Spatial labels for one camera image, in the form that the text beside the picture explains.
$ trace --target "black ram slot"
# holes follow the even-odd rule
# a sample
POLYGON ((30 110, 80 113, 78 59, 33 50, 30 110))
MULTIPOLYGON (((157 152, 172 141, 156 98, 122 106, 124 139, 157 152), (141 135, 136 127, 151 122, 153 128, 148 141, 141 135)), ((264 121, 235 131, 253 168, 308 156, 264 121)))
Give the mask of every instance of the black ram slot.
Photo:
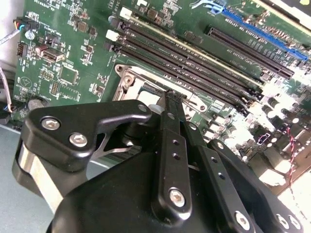
POLYGON ((172 77, 172 78, 175 78, 177 80, 180 80, 182 81, 183 83, 186 83, 187 85, 193 87, 194 89, 197 89, 197 90, 200 90, 200 91, 203 91, 205 93, 207 93, 208 95, 210 95, 211 97, 221 101, 221 102, 224 102, 224 103, 227 103, 231 106, 234 106, 234 107, 237 107, 238 104, 235 103, 234 101, 232 100, 229 100, 227 99, 226 97, 223 97, 222 95, 219 95, 218 93, 215 93, 213 91, 210 91, 205 85, 203 85, 202 83, 198 83, 197 81, 194 81, 192 79, 189 79, 189 78, 185 78, 183 76, 181 76, 180 74, 178 74, 177 72, 174 72, 172 71, 171 69, 165 67, 164 65, 160 64, 159 62, 157 61, 154 61, 153 59, 150 59, 134 50, 131 50, 127 47, 124 47, 124 46, 121 46, 119 48, 116 49, 116 51, 120 51, 120 53, 126 55, 126 56, 129 56, 129 57, 133 57, 141 62, 144 62, 150 66, 153 66, 159 70, 161 70, 164 74, 172 77))
MULTIPOLYGON (((139 38, 150 41, 148 38, 146 38, 145 36, 142 36, 142 35, 139 38)), ((139 41, 139 44, 138 44, 135 37, 127 36, 126 39, 127 39, 127 41, 130 41, 130 42, 136 44, 137 46, 139 46, 141 48, 144 47, 144 49, 148 49, 146 47, 149 47, 150 49, 154 50, 150 45, 148 45, 144 42, 139 41)), ((157 43, 155 41, 152 41, 152 43, 153 43, 153 45, 156 45, 158 48, 160 48, 160 50, 154 50, 155 52, 157 52, 157 53, 159 51, 164 52, 164 54, 166 54, 167 56, 170 56, 171 58, 173 58, 175 60, 175 64, 177 63, 177 65, 183 67, 183 69, 186 69, 189 72, 192 72, 192 73, 196 74, 197 76, 205 79, 206 81, 209 81, 209 82, 219 86, 220 88, 225 89, 226 91, 230 92, 233 95, 240 93, 242 96, 244 96, 246 98, 251 98, 251 99, 255 100, 255 98, 252 97, 248 93, 248 89, 246 89, 244 87, 240 87, 239 85, 236 85, 232 81, 226 80, 224 77, 213 72, 212 70, 206 69, 202 65, 200 65, 194 61, 189 60, 187 57, 182 56, 182 55, 172 51, 171 49, 168 49, 168 48, 160 45, 159 43, 157 43)))
POLYGON ((187 70, 182 69, 181 68, 182 64, 177 64, 177 65, 173 64, 170 61, 170 57, 167 57, 164 54, 161 54, 157 50, 152 49, 152 48, 147 47, 147 46, 144 46, 143 44, 140 44, 139 42, 131 43, 131 42, 125 40, 125 42, 123 44, 127 44, 130 47, 132 47, 132 48, 135 48, 135 46, 136 46, 136 50, 143 49, 144 51, 146 51, 146 52, 150 53, 151 55, 155 56, 157 58, 157 60, 160 61, 163 65, 165 65, 166 67, 169 67, 171 70, 177 72, 179 75, 182 75, 184 77, 187 77, 187 78, 190 78, 192 80, 195 80, 198 83, 203 84, 206 88, 211 89, 212 91, 214 91, 214 92, 216 92, 216 93, 218 93, 218 94, 220 94, 220 95, 222 95, 222 96, 224 96, 226 98, 229 98, 232 101, 235 101, 236 103, 239 103, 239 104, 245 106, 244 103, 242 102, 240 96, 238 96, 236 94, 229 93, 226 89, 223 89, 223 88, 221 88, 221 87, 219 87, 217 85, 214 85, 213 83, 211 83, 211 82, 209 82, 209 81, 207 81, 207 80, 197 76, 196 74, 190 73, 187 70))
MULTIPOLYGON (((222 76, 223 78, 230 80, 234 84, 239 85, 240 87, 249 89, 248 85, 245 84, 244 82, 240 81, 235 74, 228 74, 228 73, 225 73, 225 72, 217 69, 216 67, 210 65, 208 63, 208 60, 206 60, 205 58, 203 58, 203 57, 199 56, 198 54, 195 54, 191 51, 188 51, 179 45, 172 44, 172 43, 169 43, 163 39, 157 38, 156 36, 144 31, 142 28, 135 26, 135 25, 132 25, 132 24, 126 24, 124 26, 124 28, 122 28, 122 30, 126 30, 126 32, 129 32, 128 34, 130 34, 131 32, 136 32, 142 36, 145 36, 149 40, 157 42, 158 44, 166 47, 167 49, 170 49, 171 51, 173 51, 177 54, 180 54, 184 57, 187 57, 189 60, 196 62, 197 64, 202 65, 203 67, 205 67, 209 71, 217 73, 218 75, 222 76)), ((263 84, 263 82, 261 80, 254 80, 254 81, 263 84)))
POLYGON ((290 79, 294 75, 294 72, 290 69, 287 69, 286 67, 270 59, 269 57, 262 55, 255 49, 241 43, 240 41, 233 39, 231 36, 215 28, 210 28, 208 32, 206 32, 206 34, 208 37, 212 38, 218 43, 232 49, 243 57, 259 64, 268 71, 273 72, 285 79, 290 79))
POLYGON ((143 50, 149 52, 150 54, 154 54, 155 56, 158 56, 158 57, 164 59, 167 64, 170 64, 174 70, 179 70, 179 72, 182 75, 185 75, 187 77, 189 77, 189 76, 193 77, 194 79, 197 79, 200 82, 205 82, 206 84, 208 84, 210 87, 213 87, 214 89, 219 88, 221 93, 223 95, 226 95, 228 98, 240 99, 242 97, 241 95, 238 95, 237 91, 230 89, 229 87, 215 81, 214 79, 211 79, 208 76, 202 75, 202 73, 198 72, 197 70, 195 70, 193 68, 187 67, 187 65, 182 64, 180 61, 172 60, 169 57, 169 55, 165 55, 165 54, 161 53, 160 51, 158 51, 154 48, 151 48, 150 46, 148 46, 148 45, 146 45, 140 41, 136 41, 131 37, 127 37, 126 43, 130 46, 133 46, 133 47, 137 46, 138 48, 143 49, 143 50))

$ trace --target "red wire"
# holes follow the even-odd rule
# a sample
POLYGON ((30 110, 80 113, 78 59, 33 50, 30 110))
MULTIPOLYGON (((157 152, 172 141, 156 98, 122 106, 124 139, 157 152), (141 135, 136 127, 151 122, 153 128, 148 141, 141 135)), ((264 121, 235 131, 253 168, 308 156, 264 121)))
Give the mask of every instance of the red wire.
POLYGON ((307 219, 306 215, 301 211, 301 209, 300 209, 300 207, 299 207, 299 205, 298 205, 298 202, 297 202, 296 199, 295 199, 295 195, 294 195, 294 192, 293 192, 293 189, 292 189, 292 184, 293 184, 293 171, 294 171, 294 158, 295 158, 295 155, 294 155, 295 139, 294 139, 294 137, 293 137, 292 134, 291 134, 291 129, 290 129, 290 128, 287 128, 287 134, 288 134, 288 136, 289 136, 289 138, 290 138, 291 153, 292 153, 292 155, 291 155, 291 161, 290 161, 290 163, 291 163, 291 169, 290 169, 289 189, 290 189, 290 192, 291 192, 291 194, 292 194, 293 201, 295 202, 295 205, 296 205, 297 209, 299 210, 299 213, 302 215, 302 217, 303 217, 306 221, 310 222, 310 221, 307 219))
POLYGON ((290 128, 287 128, 287 134, 290 137, 290 144, 291 144, 291 169, 290 169, 290 188, 292 188, 292 184, 293 184, 293 171, 294 171, 294 149, 295 149, 295 139, 291 134, 291 130, 290 128))

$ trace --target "wire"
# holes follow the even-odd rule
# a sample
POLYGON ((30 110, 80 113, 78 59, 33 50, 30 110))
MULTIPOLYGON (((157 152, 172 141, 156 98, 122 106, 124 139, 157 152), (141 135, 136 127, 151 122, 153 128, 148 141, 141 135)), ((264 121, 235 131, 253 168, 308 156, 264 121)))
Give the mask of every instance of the wire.
POLYGON ((18 33, 20 33, 20 30, 16 29, 12 31, 10 34, 6 35, 4 38, 0 40, 0 45, 4 44, 8 40, 12 39, 14 36, 16 36, 18 33))
POLYGON ((5 90, 6 102, 8 104, 7 108, 8 108, 8 111, 11 113, 12 112, 12 109, 11 109, 12 100, 11 100, 11 95, 10 95, 10 88, 9 88, 6 76, 5 76, 1 67, 0 67, 0 76, 1 76, 3 86, 4 86, 4 90, 5 90))
POLYGON ((20 25, 19 30, 21 31, 21 29, 24 27, 25 27, 25 25, 20 25))
POLYGON ((295 195, 294 195, 294 191, 293 191, 293 188, 292 188, 292 185, 293 185, 293 172, 294 172, 294 159, 295 159, 295 139, 294 137, 292 136, 291 134, 291 129, 290 128, 287 128, 287 135, 289 136, 290 138, 290 144, 291 144, 291 160, 290 160, 290 163, 291 163, 291 169, 290 169, 290 174, 289 174, 289 177, 290 177, 290 180, 289 180, 289 189, 290 189, 290 192, 292 194, 292 198, 293 198, 293 201, 296 205, 296 208, 298 209, 299 213, 303 216, 303 218, 308 221, 307 217, 305 216, 305 214, 301 211, 299 205, 298 205, 298 202, 296 201, 296 198, 295 198, 295 195))

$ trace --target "blue pcie slot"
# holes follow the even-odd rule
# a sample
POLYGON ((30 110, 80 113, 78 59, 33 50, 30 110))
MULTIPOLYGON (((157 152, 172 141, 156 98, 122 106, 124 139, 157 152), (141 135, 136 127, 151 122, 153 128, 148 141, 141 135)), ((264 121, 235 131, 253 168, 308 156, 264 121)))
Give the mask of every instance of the blue pcie slot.
POLYGON ((308 57, 306 55, 303 55, 302 53, 298 52, 294 49, 289 49, 282 41, 274 38, 273 36, 269 35, 268 33, 263 32, 261 29, 256 28, 255 26, 245 23, 243 19, 240 16, 235 15, 232 12, 229 12, 227 9, 222 10, 222 14, 226 16, 227 18, 230 18, 231 20, 235 21, 236 23, 240 24, 241 26, 245 27, 246 29, 252 31, 259 37, 269 41, 270 43, 274 44, 275 46, 279 47, 280 49, 288 52, 289 54, 295 56, 296 58, 299 58, 301 60, 308 60, 308 57))

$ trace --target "motherboard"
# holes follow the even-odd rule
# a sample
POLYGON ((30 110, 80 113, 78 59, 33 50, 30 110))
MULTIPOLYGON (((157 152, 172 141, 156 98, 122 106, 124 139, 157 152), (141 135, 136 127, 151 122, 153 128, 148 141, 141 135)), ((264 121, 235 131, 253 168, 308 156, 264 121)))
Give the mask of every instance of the motherboard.
MULTIPOLYGON (((27 30, 17 48, 13 93, 24 104, 11 123, 18 127, 38 107, 156 104, 173 89, 185 96, 186 118, 206 141, 221 139, 250 166, 259 155, 257 167, 268 163, 264 172, 286 174, 289 132, 299 142, 297 155, 311 138, 311 31, 264 6, 258 0, 26 0, 15 20, 27 30)), ((284 184, 283 178, 269 184, 284 184)))

